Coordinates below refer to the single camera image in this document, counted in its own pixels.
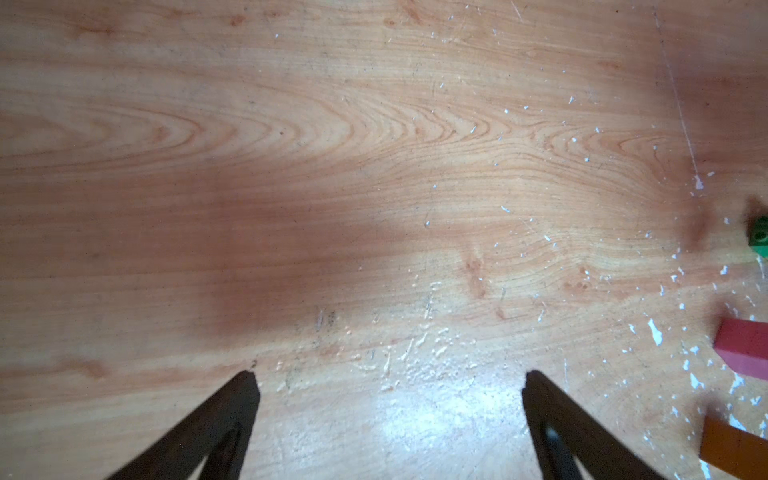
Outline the dark green lego brick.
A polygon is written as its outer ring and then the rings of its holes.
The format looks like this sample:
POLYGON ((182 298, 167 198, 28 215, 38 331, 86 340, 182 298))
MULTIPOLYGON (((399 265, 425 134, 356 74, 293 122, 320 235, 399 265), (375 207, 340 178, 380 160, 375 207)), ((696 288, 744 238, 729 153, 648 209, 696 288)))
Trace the dark green lego brick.
POLYGON ((768 217, 756 218, 749 228, 749 247, 761 258, 768 258, 768 217))

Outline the pink lego brick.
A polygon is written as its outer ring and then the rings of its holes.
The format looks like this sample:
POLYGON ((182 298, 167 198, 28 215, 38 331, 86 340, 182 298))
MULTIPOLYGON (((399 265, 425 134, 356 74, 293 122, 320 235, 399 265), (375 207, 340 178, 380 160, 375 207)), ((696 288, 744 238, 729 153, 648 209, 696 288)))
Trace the pink lego brick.
POLYGON ((767 380, 766 323, 723 319, 715 336, 714 350, 734 372, 767 380))

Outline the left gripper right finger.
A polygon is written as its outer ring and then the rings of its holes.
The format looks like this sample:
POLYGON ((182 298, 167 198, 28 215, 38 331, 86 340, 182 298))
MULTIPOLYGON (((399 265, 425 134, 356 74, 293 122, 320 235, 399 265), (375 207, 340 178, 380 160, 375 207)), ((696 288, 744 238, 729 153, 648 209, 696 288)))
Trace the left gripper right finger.
POLYGON ((544 479, 661 477, 544 373, 527 372, 521 395, 544 479))

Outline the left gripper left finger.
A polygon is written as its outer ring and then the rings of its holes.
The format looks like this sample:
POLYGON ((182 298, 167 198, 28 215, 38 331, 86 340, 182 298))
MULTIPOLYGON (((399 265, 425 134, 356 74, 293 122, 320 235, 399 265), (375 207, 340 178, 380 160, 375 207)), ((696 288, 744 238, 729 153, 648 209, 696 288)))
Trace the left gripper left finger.
POLYGON ((237 479, 260 403, 252 371, 237 373, 112 479, 237 479))

